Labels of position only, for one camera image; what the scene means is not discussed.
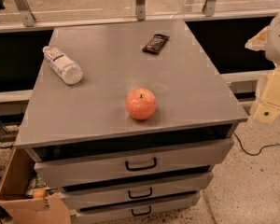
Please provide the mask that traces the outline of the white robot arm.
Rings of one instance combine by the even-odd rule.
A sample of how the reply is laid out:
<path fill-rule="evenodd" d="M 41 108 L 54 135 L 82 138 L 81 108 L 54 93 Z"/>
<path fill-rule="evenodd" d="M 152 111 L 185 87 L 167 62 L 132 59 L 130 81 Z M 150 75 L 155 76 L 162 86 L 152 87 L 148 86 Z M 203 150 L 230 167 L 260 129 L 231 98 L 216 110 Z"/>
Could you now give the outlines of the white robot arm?
<path fill-rule="evenodd" d="M 280 12 L 271 23 L 245 43 L 245 48 L 265 51 L 267 60 L 274 63 L 274 70 L 267 76 L 267 83 L 260 95 L 254 119 L 260 123 L 273 123 L 280 115 Z"/>

